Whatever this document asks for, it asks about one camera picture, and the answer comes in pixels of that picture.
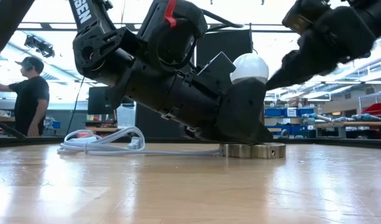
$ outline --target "man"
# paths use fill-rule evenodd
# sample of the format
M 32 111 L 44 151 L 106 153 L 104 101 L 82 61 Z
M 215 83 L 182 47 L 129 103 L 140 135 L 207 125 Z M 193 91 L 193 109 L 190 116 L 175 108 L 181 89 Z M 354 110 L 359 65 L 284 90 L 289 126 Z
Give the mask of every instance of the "man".
M 27 137 L 41 136 L 49 104 L 49 86 L 40 76 L 44 63 L 36 57 L 26 57 L 21 73 L 27 80 L 8 86 L 0 85 L 0 91 L 17 93 L 15 102 L 15 128 Z

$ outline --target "red tab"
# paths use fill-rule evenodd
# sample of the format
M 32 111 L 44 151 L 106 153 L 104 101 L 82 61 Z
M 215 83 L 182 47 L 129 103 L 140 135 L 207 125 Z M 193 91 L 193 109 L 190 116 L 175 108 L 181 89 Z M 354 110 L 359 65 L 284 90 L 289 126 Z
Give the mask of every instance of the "red tab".
M 164 18 L 170 23 L 171 28 L 174 28 L 177 25 L 176 20 L 172 16 L 172 13 L 174 12 L 176 6 L 177 6 L 177 0 L 168 0 Z

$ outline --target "blue storage bin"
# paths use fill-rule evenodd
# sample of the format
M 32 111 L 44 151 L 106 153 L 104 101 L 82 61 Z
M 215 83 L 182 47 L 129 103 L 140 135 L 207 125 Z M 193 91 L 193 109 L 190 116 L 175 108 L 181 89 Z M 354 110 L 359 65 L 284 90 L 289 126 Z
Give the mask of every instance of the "blue storage bin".
M 278 125 L 278 126 L 265 126 L 266 128 L 280 128 L 281 131 L 275 131 L 271 132 L 273 135 L 280 135 L 284 129 L 288 130 L 288 133 L 291 131 L 291 126 L 284 126 L 284 125 Z
M 58 122 L 58 121 L 53 121 L 53 122 L 52 122 L 52 127 L 55 128 L 55 129 L 59 129 L 59 128 L 60 128 L 60 122 Z
M 305 126 L 305 125 L 291 126 L 290 135 L 296 135 L 297 132 L 299 132 L 302 129 L 307 129 L 307 126 Z
M 311 113 L 314 113 L 314 108 L 297 109 L 297 116 L 302 116 L 303 114 L 311 114 Z
M 265 109 L 265 116 L 283 116 L 283 109 Z

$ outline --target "red toolbox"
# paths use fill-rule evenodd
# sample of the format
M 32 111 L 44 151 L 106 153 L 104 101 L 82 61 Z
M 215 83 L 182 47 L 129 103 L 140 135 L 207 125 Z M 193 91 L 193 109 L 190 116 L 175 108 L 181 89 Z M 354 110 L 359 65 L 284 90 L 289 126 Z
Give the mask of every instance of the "red toolbox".
M 376 115 L 376 116 L 381 115 L 381 103 L 372 104 L 372 106 L 364 109 L 362 113 L 363 114 L 368 113 L 368 114 Z

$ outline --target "black t-shirt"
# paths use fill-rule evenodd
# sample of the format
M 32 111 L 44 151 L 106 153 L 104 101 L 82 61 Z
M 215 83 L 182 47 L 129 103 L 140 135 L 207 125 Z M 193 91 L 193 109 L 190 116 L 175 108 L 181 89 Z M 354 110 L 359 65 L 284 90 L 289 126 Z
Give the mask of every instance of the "black t-shirt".
M 34 118 L 38 100 L 49 101 L 49 86 L 42 77 L 34 77 L 20 83 L 10 84 L 9 88 L 17 93 L 15 102 L 15 128 L 27 135 L 29 126 Z M 39 123 L 39 134 L 44 129 L 43 117 Z

